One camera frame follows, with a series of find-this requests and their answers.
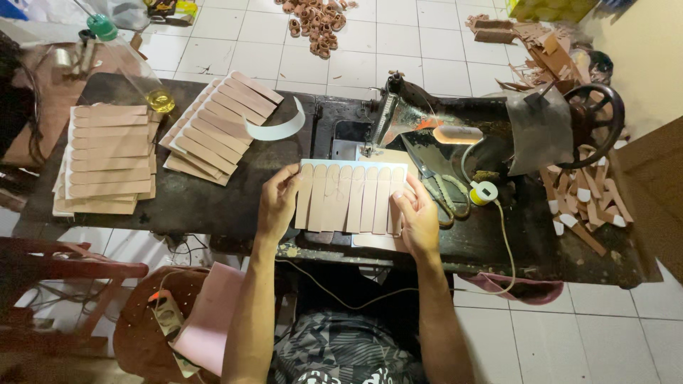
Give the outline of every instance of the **sewing machine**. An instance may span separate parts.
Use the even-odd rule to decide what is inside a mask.
[[[364,155],[390,148],[387,146],[402,133],[436,128],[439,124],[467,126],[478,128],[484,137],[466,149],[460,156],[460,163],[456,163],[451,154],[454,169],[459,168],[468,181],[477,170],[499,172],[505,178],[510,159],[515,154],[516,139],[506,97],[439,98],[405,81],[398,72],[389,76],[380,92],[382,99],[369,105],[372,111],[378,110],[380,116],[372,124]],[[557,165],[564,169],[582,168],[602,158],[619,139],[624,127],[624,103],[615,90],[597,83],[574,88],[564,94],[563,99],[569,104],[574,160]],[[581,159],[579,148],[584,144],[594,151]],[[475,161],[468,162],[469,157]]]

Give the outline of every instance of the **patterned shirt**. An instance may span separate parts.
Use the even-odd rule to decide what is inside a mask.
[[[277,384],[426,383],[422,364],[362,315],[303,315],[278,346],[271,366]]]

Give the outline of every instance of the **green bottle cap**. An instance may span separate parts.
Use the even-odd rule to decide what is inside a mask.
[[[119,34],[119,29],[103,14],[95,14],[87,18],[87,26],[102,41],[114,40]]]

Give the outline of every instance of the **sewing machine handwheel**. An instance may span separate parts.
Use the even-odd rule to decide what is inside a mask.
[[[592,92],[599,93],[602,98],[599,101],[595,101],[590,97]],[[576,87],[567,92],[564,98],[569,103],[572,114],[574,162],[561,163],[557,166],[564,169],[583,168],[605,156],[619,139],[624,129],[624,102],[615,90],[600,83]],[[603,119],[600,117],[600,112],[607,105],[611,107],[611,118]],[[604,112],[603,115],[609,114],[608,109]],[[602,143],[598,143],[592,133],[603,126],[608,128],[607,137]],[[579,146],[582,144],[588,144],[596,149],[595,153],[584,160],[579,158]]]

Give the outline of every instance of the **yellow oil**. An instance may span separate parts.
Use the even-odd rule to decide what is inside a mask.
[[[157,112],[170,112],[176,107],[176,101],[167,90],[151,91],[145,98],[152,109]]]

